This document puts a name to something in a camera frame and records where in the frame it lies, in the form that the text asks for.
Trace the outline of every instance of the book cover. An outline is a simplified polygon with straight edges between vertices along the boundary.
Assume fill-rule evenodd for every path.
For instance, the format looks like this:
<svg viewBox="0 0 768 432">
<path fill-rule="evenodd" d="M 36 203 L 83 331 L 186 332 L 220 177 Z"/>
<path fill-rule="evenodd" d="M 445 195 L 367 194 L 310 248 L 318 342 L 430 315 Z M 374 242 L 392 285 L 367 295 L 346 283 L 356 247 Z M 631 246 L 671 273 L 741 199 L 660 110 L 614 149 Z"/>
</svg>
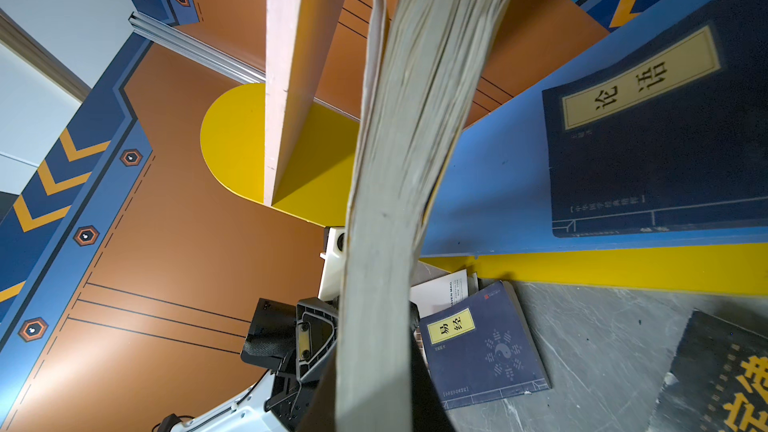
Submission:
<svg viewBox="0 0 768 432">
<path fill-rule="evenodd" d="M 768 0 L 712 0 L 544 90 L 552 233 L 768 225 Z"/>
<path fill-rule="evenodd" d="M 419 322 L 442 406 L 549 389 L 512 285 L 500 281 Z"/>
<path fill-rule="evenodd" d="M 768 430 L 768 338 L 694 311 L 648 432 Z"/>
</svg>

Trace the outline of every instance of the dark blue book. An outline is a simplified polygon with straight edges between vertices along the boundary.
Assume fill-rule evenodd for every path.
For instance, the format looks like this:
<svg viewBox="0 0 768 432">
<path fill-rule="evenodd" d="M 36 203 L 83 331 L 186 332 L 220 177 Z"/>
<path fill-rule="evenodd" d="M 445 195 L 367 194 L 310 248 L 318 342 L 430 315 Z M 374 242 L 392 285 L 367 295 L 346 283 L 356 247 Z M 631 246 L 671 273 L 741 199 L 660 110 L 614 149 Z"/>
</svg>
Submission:
<svg viewBox="0 0 768 432">
<path fill-rule="evenodd" d="M 429 372 L 445 409 L 550 388 L 508 282 L 496 282 L 419 322 Z"/>
</svg>

